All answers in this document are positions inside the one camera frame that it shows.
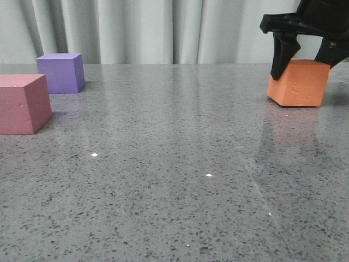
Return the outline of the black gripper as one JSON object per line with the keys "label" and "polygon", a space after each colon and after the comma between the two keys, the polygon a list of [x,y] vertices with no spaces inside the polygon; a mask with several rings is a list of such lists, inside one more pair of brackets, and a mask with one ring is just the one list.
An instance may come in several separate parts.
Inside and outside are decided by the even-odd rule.
{"label": "black gripper", "polygon": [[297,35],[323,37],[315,60],[336,66],[349,56],[348,0],[301,1],[294,13],[265,14],[260,29],[273,32],[274,53],[270,74],[279,80],[290,60],[300,50]]}

